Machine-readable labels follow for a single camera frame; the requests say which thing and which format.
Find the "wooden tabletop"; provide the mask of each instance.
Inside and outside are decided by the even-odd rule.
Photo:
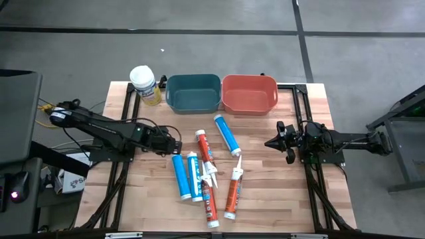
[[[104,115],[119,120],[122,114],[127,82],[111,82]],[[313,120],[333,128],[323,84],[307,84]],[[218,131],[213,117],[222,114],[243,153],[244,178],[236,221],[223,217],[228,186],[236,158]],[[156,106],[140,104],[139,117],[159,125],[174,125],[183,135],[182,155],[200,154],[195,132],[204,129],[218,168],[215,189],[220,226],[207,228],[203,202],[181,201],[171,156],[141,153],[136,149],[129,168],[120,230],[185,232],[313,232],[313,221],[307,193],[305,172],[296,159],[288,165],[285,153],[264,146],[276,136],[276,122],[296,125],[292,93],[280,90],[278,105],[266,116],[234,116],[219,108],[215,114],[177,115],[165,100]],[[178,137],[172,129],[173,137]],[[85,223],[105,197],[111,163],[100,163],[90,170],[80,203],[76,226]],[[329,200],[347,221],[356,227],[349,191],[344,175],[334,165],[323,165]],[[323,208],[318,205],[322,224]]]

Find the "orange caulk tube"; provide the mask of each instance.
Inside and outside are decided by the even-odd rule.
[[[232,178],[228,188],[226,209],[224,210],[224,217],[232,220],[236,219],[236,207],[238,206],[240,189],[242,187],[242,174],[244,174],[244,169],[240,168],[241,164],[242,156],[239,156],[238,165],[233,168]]]
[[[201,176],[201,185],[202,185],[202,198],[205,205],[205,213],[207,214],[207,226],[209,228],[214,228],[220,226],[218,222],[217,207],[215,205],[214,199],[214,190],[213,182],[211,181],[211,176],[205,170],[205,163],[202,164],[202,176]]]
[[[204,162],[205,170],[207,171],[207,174],[211,176],[215,187],[218,188],[217,179],[215,177],[215,173],[217,173],[218,170],[215,167],[213,154],[211,153],[211,149],[208,145],[207,136],[205,135],[205,130],[200,129],[195,132],[195,135],[197,136],[198,146],[199,146],[199,149],[201,150],[202,161]]]

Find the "blue caulk tube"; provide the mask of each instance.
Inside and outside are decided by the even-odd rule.
[[[189,168],[189,186],[193,202],[202,201],[201,176],[199,175],[198,155],[190,152],[187,155],[187,167]]]
[[[238,143],[233,137],[233,134],[231,130],[228,128],[226,121],[224,120],[222,115],[216,115],[214,117],[215,124],[218,127],[218,130],[220,130],[221,135],[223,136],[224,141],[227,144],[228,149],[230,150],[230,153],[232,156],[239,157],[240,155],[240,148]]]
[[[181,200],[191,198],[191,190],[187,182],[185,165],[183,164],[183,158],[181,155],[174,155],[173,158],[175,177],[177,178],[177,184],[180,190]]]

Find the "caulk tube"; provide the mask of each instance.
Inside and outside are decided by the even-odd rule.
[[[187,176],[185,165],[183,164],[183,158],[181,155],[173,155],[172,157],[175,177],[177,179],[177,184],[180,190],[181,200],[186,200],[191,198],[191,190],[189,189],[189,184],[187,183]]]
[[[212,181],[215,184],[215,187],[218,188],[217,179],[215,177],[215,173],[218,172],[215,163],[213,154],[211,153],[210,146],[208,144],[207,135],[205,134],[205,130],[200,129],[195,132],[198,140],[198,146],[201,150],[202,160],[205,165],[205,170],[207,170],[207,174],[211,175]]]
[[[220,133],[223,136],[223,139],[226,142],[227,147],[230,150],[230,153],[232,154],[232,156],[239,157],[241,150],[239,148],[238,143],[234,139],[231,130],[227,126],[227,123],[224,120],[223,116],[220,114],[216,115],[214,117],[214,121],[218,127],[218,130],[220,130]]]
[[[193,202],[202,201],[201,176],[199,176],[198,155],[190,152],[187,155],[187,167],[189,169],[189,187]]]
[[[236,219],[236,208],[238,206],[240,189],[242,187],[242,174],[244,173],[244,169],[240,168],[241,162],[242,156],[239,156],[238,165],[233,168],[232,178],[228,188],[226,209],[224,210],[224,217],[232,220]]]
[[[215,205],[214,190],[212,188],[213,182],[211,181],[211,176],[205,169],[205,163],[202,164],[202,172],[202,196],[204,200],[205,213],[207,214],[207,226],[209,228],[214,228],[220,226],[220,223],[218,222],[217,207]]]

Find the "gray floor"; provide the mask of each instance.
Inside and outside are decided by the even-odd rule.
[[[299,7],[307,31],[425,30],[425,1],[299,0]],[[12,0],[0,13],[0,24],[296,30],[290,0]],[[425,83],[425,39],[306,41],[314,80],[325,84],[339,131],[366,132],[366,123]],[[0,33],[0,68],[43,73],[41,95],[51,102],[80,98],[85,106],[94,105],[104,100],[111,80],[128,80],[140,64],[149,65],[158,78],[265,72],[279,82],[305,82],[297,37]],[[89,138],[70,132],[77,139]],[[38,125],[34,139],[47,146],[69,141],[60,130]],[[386,192],[402,182],[395,157],[344,154],[358,227],[425,237],[425,190]]]

